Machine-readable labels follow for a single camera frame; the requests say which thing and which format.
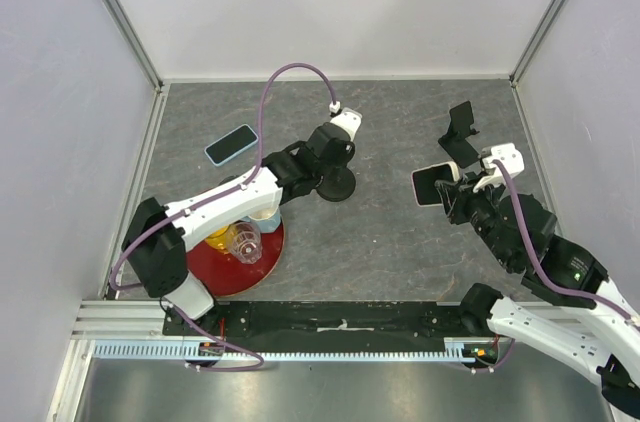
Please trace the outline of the black round-base phone stand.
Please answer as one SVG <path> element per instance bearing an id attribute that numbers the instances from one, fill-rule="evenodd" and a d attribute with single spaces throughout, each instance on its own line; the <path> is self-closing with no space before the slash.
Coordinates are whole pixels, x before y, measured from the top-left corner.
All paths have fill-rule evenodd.
<path id="1" fill-rule="evenodd" d="M 315 188 L 321 198 L 329 202 L 342 202 L 351 197 L 355 189 L 356 177 L 347 165 L 321 165 L 320 181 Z"/>

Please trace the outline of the phone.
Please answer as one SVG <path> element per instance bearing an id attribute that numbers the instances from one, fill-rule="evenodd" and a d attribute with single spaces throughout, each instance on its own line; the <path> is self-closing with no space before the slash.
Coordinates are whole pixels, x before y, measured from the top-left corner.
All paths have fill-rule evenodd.
<path id="1" fill-rule="evenodd" d="M 204 153 L 218 167 L 255 146 L 258 141 L 256 132 L 248 124 L 243 124 L 209 144 Z"/>
<path id="2" fill-rule="evenodd" d="M 460 178 L 460 169 L 453 161 L 414 170 L 411 173 L 411 182 L 417 205 L 420 207 L 441 205 L 442 199 L 437 183 L 457 183 Z"/>

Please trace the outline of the black folding phone stand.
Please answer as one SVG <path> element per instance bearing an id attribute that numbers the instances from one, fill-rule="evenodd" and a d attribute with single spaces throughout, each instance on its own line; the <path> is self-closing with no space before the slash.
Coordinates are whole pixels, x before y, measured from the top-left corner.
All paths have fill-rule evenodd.
<path id="1" fill-rule="evenodd" d="M 449 126 L 438 139 L 440 147 L 461 168 L 467 168 L 478 161 L 479 153 L 468 142 L 468 138 L 479 133 L 474 128 L 474 114 L 470 101 L 465 101 L 449 110 Z"/>

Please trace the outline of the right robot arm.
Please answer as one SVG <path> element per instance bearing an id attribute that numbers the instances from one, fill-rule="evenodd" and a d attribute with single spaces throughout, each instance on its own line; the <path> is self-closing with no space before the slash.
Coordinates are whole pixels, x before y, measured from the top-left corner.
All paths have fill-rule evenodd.
<path id="1" fill-rule="evenodd" d="M 552 212 L 517 192 L 511 175 L 482 186 L 484 176 L 462 175 L 445 163 L 412 181 L 420 204 L 442 206 L 452 224 L 470 224 L 506 272 L 520 275 L 533 295 L 590 333 L 536 316 L 485 284 L 467 292 L 457 313 L 460 328 L 473 336 L 489 329 L 552 357 L 599 386 L 611 406 L 638 418 L 638 312 L 588 250 L 556 234 Z"/>

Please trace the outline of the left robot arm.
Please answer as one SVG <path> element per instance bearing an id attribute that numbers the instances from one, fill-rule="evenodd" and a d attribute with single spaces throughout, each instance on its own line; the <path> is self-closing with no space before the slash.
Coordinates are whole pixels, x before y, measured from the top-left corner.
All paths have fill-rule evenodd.
<path id="1" fill-rule="evenodd" d="M 122 244 L 140 287 L 181 309 L 196 334 L 211 334 L 220 313 L 188 269 L 188 253 L 218 229 L 311 192 L 330 202 L 348 199 L 356 187 L 348 164 L 360 125 L 356 114 L 343 112 L 308 140 L 269 154 L 251 171 L 207 192 L 166 205 L 154 197 L 140 202 Z"/>

